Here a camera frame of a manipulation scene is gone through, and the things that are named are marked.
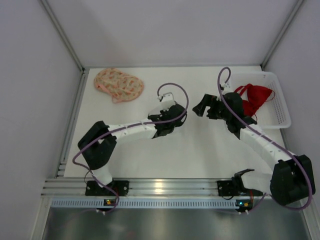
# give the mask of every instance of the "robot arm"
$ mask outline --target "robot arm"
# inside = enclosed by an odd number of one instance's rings
[[[192,110],[199,117],[202,117],[205,108],[209,107],[207,117],[209,119],[225,120],[228,130],[258,153],[273,171],[272,174],[254,169],[237,172],[232,178],[232,187],[237,189],[240,195],[246,194],[251,189],[272,194],[272,197],[283,206],[307,197],[309,189],[300,168],[287,153],[262,137],[266,137],[266,135],[257,122],[250,116],[244,115],[240,95],[235,92],[228,92],[223,96],[232,110],[245,123],[262,135],[256,134],[242,124],[217,96],[205,94],[201,102]],[[306,171],[311,182],[312,194],[315,194],[316,189],[310,159],[305,155],[295,157]]]
[[[89,143],[101,135],[108,134],[100,141],[95,142],[82,155],[94,174],[94,176],[104,185],[112,182],[113,178],[109,171],[109,159],[116,145],[136,141],[139,139],[155,139],[171,134],[175,128],[184,124],[187,112],[185,108],[174,101],[171,92],[164,94],[160,98],[161,107],[158,114],[152,114],[138,122],[119,125],[105,125],[103,121],[96,122],[90,130],[78,142],[78,147],[82,150]]]

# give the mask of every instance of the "table surface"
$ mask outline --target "table surface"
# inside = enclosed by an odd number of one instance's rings
[[[134,67],[121,71],[144,82],[141,96],[130,102],[114,104],[111,97],[94,87],[94,78],[102,68],[89,71],[67,158],[64,177],[81,178],[87,173],[72,163],[79,151],[78,141],[97,121],[106,125],[140,121],[157,108],[157,89],[168,82],[181,85],[189,96],[187,119],[177,133],[155,139],[142,139],[117,145],[109,160],[114,178],[230,178],[244,169],[271,173],[271,169],[249,146],[227,130],[223,120],[198,117],[192,111],[204,94],[218,95],[217,77],[222,67]],[[259,66],[234,66],[232,73],[261,71]],[[182,91],[166,86],[161,93],[172,92],[174,99],[185,106]],[[284,145],[280,130],[265,130],[275,142]],[[80,155],[77,162],[86,164]]]

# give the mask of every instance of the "gray floor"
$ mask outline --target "gray floor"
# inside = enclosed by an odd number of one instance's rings
[[[249,215],[205,209],[52,208],[44,240],[308,240],[300,212],[265,200]]]

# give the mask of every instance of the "metal frame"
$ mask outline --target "metal frame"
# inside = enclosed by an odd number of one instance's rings
[[[297,0],[287,17],[283,27],[275,38],[272,46],[264,57],[261,68],[264,70],[275,50],[279,46],[286,32],[292,25],[299,10],[306,0]],[[80,110],[81,100],[85,89],[85,83],[89,74],[89,69],[85,69],[80,59],[78,58],[72,44],[70,43],[66,32],[59,23],[54,11],[47,0],[39,0],[40,4],[45,9],[48,17],[52,21],[57,33],[61,37],[66,49],[70,53],[72,59],[81,72],[77,92],[73,101],[73,106],[70,112],[70,117],[67,125],[63,146],[61,149],[59,164],[52,173],[53,178],[48,178],[45,181],[43,191],[41,194],[41,204],[36,217],[35,225],[31,239],[42,239],[46,219],[48,218],[49,209],[52,199],[54,197],[72,197],[72,198],[91,198],[85,196],[86,184],[83,178],[64,178],[64,169],[66,167],[66,156],[68,155],[71,137],[75,129],[75,122]],[[220,179],[125,179],[130,181],[130,189],[128,192],[129,198],[143,198],[143,199],[174,199],[174,198],[196,198],[196,199],[220,199],[218,196],[217,180]],[[303,211],[306,225],[309,229],[312,239],[320,239],[320,218],[314,201],[312,201],[309,208]]]

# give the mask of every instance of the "white bin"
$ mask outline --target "white bin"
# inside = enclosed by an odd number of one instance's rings
[[[256,112],[257,122],[263,129],[285,129],[290,127],[291,119],[287,104],[277,76],[272,72],[233,73],[228,85],[234,91],[247,84],[267,87],[275,92],[273,100],[265,102]],[[248,100],[247,91],[241,96]]]

